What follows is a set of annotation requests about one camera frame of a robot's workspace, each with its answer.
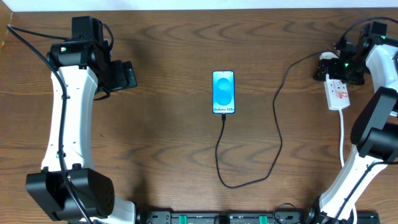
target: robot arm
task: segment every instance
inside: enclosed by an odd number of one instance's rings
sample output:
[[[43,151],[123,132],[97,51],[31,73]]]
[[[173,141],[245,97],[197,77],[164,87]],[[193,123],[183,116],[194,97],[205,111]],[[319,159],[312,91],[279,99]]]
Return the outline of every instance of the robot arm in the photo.
[[[72,39],[54,44],[47,58],[58,70],[67,88],[64,163],[78,199],[91,220],[134,224],[134,204],[114,195],[111,179],[94,171],[91,154],[94,95],[104,91],[109,96],[112,91],[137,86],[131,63],[110,61],[110,48],[103,40],[102,23],[89,16],[74,17]],[[62,91],[54,74],[52,80],[54,98],[49,145],[42,161],[41,172],[27,175],[26,189],[53,221],[76,222],[82,215],[60,178],[62,173],[57,151]]]
[[[364,72],[369,72],[375,94],[353,126],[347,163],[321,195],[313,208],[315,215],[307,223],[327,223],[334,218],[341,223],[347,221],[357,199],[387,165],[374,166],[363,178],[368,167],[392,162],[398,156],[398,126],[387,122],[390,115],[397,116],[398,41],[386,37],[386,30],[387,26],[379,22],[365,25],[355,49],[346,41],[339,43],[336,48],[340,58],[321,60],[321,69],[314,75],[320,81],[329,75],[331,79],[362,85]]]

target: wood grain surface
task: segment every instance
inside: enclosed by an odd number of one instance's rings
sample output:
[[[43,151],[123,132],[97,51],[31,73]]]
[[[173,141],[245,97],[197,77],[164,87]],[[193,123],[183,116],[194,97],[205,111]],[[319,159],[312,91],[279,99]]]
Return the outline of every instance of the wood grain surface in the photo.
[[[70,36],[73,16],[107,23],[113,59],[130,60],[138,87],[93,105],[91,147],[96,170],[116,194],[141,208],[176,211],[272,211],[280,203],[311,206],[340,171],[339,116],[329,111],[323,84],[312,80],[318,59],[289,73],[276,110],[284,146],[272,175],[260,184],[228,190],[218,180],[214,146],[221,116],[212,113],[213,70],[234,70],[236,113],[228,115],[219,148],[226,183],[264,177],[279,148],[272,99],[287,67],[332,44],[351,24],[398,9],[278,9],[235,11],[118,11],[15,13],[12,24]],[[398,37],[391,24],[389,35]],[[25,35],[43,54],[52,43]],[[350,33],[358,38],[358,29]],[[370,97],[349,86],[345,155],[351,127]],[[50,134],[50,71],[8,35],[0,58],[1,223],[51,223],[25,190],[39,172]],[[396,223],[398,167],[382,171],[356,206]]]
[[[11,10],[6,6],[6,4],[0,0],[0,53],[4,45],[4,39],[7,34],[7,24],[10,23],[12,17]]]

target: black wire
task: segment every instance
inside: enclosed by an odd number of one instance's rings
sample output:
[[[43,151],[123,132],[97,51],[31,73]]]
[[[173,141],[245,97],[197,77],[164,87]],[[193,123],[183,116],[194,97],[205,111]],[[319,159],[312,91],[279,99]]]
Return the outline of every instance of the black wire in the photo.
[[[7,25],[7,28],[10,31],[10,33],[12,33],[22,43],[24,43],[26,46],[28,46],[28,48],[30,48],[31,51],[33,51],[33,53],[35,53],[46,64],[46,66],[48,66],[48,68],[55,75],[55,77],[57,78],[57,80],[58,80],[58,82],[59,82],[59,84],[61,86],[61,89],[62,89],[62,109],[61,109],[60,132],[59,132],[59,136],[58,136],[58,152],[57,152],[58,158],[59,158],[59,161],[60,161],[61,173],[62,173],[63,181],[65,183],[65,186],[67,187],[67,190],[68,190],[71,198],[76,203],[76,206],[80,209],[80,212],[84,216],[86,221],[88,223],[92,224],[93,222],[90,220],[89,216],[87,215],[84,206],[80,203],[80,200],[78,199],[76,193],[73,191],[73,189],[71,187],[71,184],[69,183],[66,170],[65,170],[66,168],[65,168],[65,160],[64,160],[65,154],[63,152],[63,131],[64,131],[64,127],[65,127],[65,112],[66,112],[66,109],[67,109],[67,99],[68,99],[67,89],[65,88],[65,85],[64,85],[60,75],[51,66],[50,62],[35,47],[33,47],[28,41],[26,41],[23,37],[21,37],[19,34],[17,34],[15,32],[15,30],[14,30],[14,26]],[[26,33],[34,34],[34,35],[37,34],[35,32],[31,32],[31,31],[26,32]]]
[[[354,29],[354,27],[356,27],[357,25],[360,25],[360,24],[362,24],[364,22],[367,22],[367,21],[373,21],[373,20],[378,20],[378,19],[384,19],[384,20],[388,20],[388,21],[395,22],[396,24],[398,24],[398,20],[390,18],[390,17],[385,17],[385,16],[369,17],[369,18],[360,20],[360,21],[356,22],[354,25],[352,25],[351,27],[349,27],[346,30],[346,32],[344,32],[344,34],[340,37],[339,42],[341,43],[344,40],[344,38],[347,35],[347,33],[349,31],[351,31],[352,29]]]
[[[33,31],[30,31],[30,30],[25,30],[25,29],[22,29],[22,28],[19,28],[19,27],[10,25],[10,24],[8,24],[7,26],[10,27],[11,29],[18,30],[18,31],[21,31],[21,32],[25,32],[25,33],[27,33],[27,34],[33,34],[33,35],[37,35],[37,36],[41,36],[41,37],[46,37],[46,38],[51,38],[51,39],[69,40],[69,38],[67,38],[67,37],[59,37],[59,36],[54,36],[54,35],[41,34],[41,33],[38,33],[38,32],[33,32]]]
[[[113,34],[111,32],[111,29],[108,27],[108,25],[106,25],[105,23],[102,23],[102,25],[105,27],[105,29],[109,32],[109,35],[111,36],[111,43],[108,47],[108,52],[110,52],[113,48]]]
[[[296,206],[294,206],[292,203],[285,202],[285,203],[282,203],[282,204],[278,205],[278,207],[274,210],[274,212],[272,212],[272,217],[274,218],[275,222],[277,222],[277,223],[279,223],[279,224],[282,224],[282,223],[279,221],[278,218],[275,217],[275,213],[277,212],[277,210],[278,210],[280,207],[285,206],[285,205],[293,206],[294,209],[298,210],[298,209],[296,208]],[[299,223],[301,222],[301,219],[302,219],[302,217],[299,217],[298,222],[295,222],[295,223],[293,223],[293,224],[299,224]]]
[[[392,59],[394,60],[394,65],[396,65],[396,70],[398,73],[398,51],[396,52],[396,54],[394,55],[394,57]]]
[[[105,99],[111,97],[111,92],[108,91],[105,87],[102,88],[102,90],[105,92],[105,95],[101,96],[101,97],[98,97],[98,98],[95,98],[94,100],[105,100]]]
[[[359,187],[359,185],[361,185],[362,181],[365,179],[366,175],[372,170],[372,168],[376,165],[398,165],[398,162],[375,162],[373,164],[371,164],[370,166],[368,166],[368,168],[365,170],[365,173],[362,175],[362,177],[357,181],[357,183],[355,184],[354,188],[351,190],[351,192],[348,194],[348,196],[344,199],[344,202],[342,204],[342,206],[340,207],[340,209],[338,210],[337,215],[335,216],[335,221],[337,221],[338,217],[341,215],[341,213],[344,210],[344,207],[346,206],[346,204],[348,203],[349,199],[353,196],[353,194],[355,193],[356,189]]]
[[[322,51],[316,52],[316,53],[314,53],[314,54],[311,54],[311,55],[309,55],[309,56],[306,56],[306,57],[301,58],[300,60],[294,62],[293,64],[291,64],[291,65],[289,66],[289,68],[288,68],[288,69],[286,70],[286,72],[285,72],[285,77],[284,77],[284,79],[283,79],[283,81],[282,81],[282,84],[280,85],[279,89],[276,91],[275,96],[274,96],[274,100],[272,100],[272,110],[273,110],[273,112],[274,112],[275,125],[276,125],[276,128],[277,128],[277,130],[278,130],[278,134],[279,134],[279,138],[280,138],[280,146],[279,146],[278,153],[276,154],[275,159],[274,159],[274,161],[272,162],[271,168],[269,169],[268,174],[267,174],[264,178],[261,178],[261,179],[258,179],[258,180],[254,180],[254,181],[250,181],[250,182],[247,182],[247,183],[245,183],[245,184],[241,184],[241,185],[237,185],[237,186],[229,186],[229,185],[227,185],[227,184],[224,183],[223,179],[221,178],[220,169],[218,168],[218,156],[217,156],[218,144],[220,143],[221,137],[223,136],[224,126],[225,126],[225,114],[223,114],[223,127],[221,128],[221,133],[220,133],[220,136],[219,136],[218,141],[217,141],[217,144],[216,144],[216,148],[215,148],[215,157],[216,157],[216,169],[217,169],[217,173],[218,173],[218,178],[220,179],[220,182],[224,185],[224,187],[226,187],[226,188],[228,188],[228,189],[238,189],[238,188],[240,188],[240,187],[244,187],[244,186],[247,186],[247,185],[255,184],[255,183],[261,182],[261,181],[263,181],[263,180],[266,180],[266,179],[271,175],[271,172],[272,172],[272,170],[273,170],[273,168],[274,168],[274,166],[275,166],[275,164],[276,164],[276,161],[278,160],[278,157],[279,157],[279,155],[280,155],[280,152],[282,151],[282,146],[283,146],[282,134],[280,133],[280,129],[279,129],[279,125],[278,125],[278,119],[277,119],[276,112],[275,112],[275,101],[276,101],[276,98],[278,97],[279,92],[281,91],[281,89],[282,89],[283,86],[285,85],[286,78],[287,78],[287,74],[289,73],[289,70],[290,70],[294,65],[296,65],[296,64],[298,64],[298,63],[304,61],[305,59],[308,59],[308,58],[310,58],[310,57],[313,57],[313,56],[316,56],[316,55],[319,55],[319,54],[322,54],[322,53],[326,53],[326,52],[333,53],[333,54],[335,54],[337,57],[339,57],[339,55],[336,54],[335,52],[332,52],[332,51],[330,51],[330,50],[322,50]]]

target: blue phone screen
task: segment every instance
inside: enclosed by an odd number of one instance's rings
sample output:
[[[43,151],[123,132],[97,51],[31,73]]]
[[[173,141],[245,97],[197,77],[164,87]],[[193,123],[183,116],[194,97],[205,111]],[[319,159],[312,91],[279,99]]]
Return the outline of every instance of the blue phone screen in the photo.
[[[233,71],[213,72],[213,113],[235,113]]]

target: white power strip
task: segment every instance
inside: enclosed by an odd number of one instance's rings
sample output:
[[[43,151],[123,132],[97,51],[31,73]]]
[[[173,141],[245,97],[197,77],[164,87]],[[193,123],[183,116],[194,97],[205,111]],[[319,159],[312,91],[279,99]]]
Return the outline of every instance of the white power strip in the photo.
[[[333,53],[326,52],[321,54],[319,59],[337,58]],[[349,98],[346,84],[341,80],[329,79],[329,74],[326,74],[325,92],[328,100],[329,110],[341,110],[349,106]]]

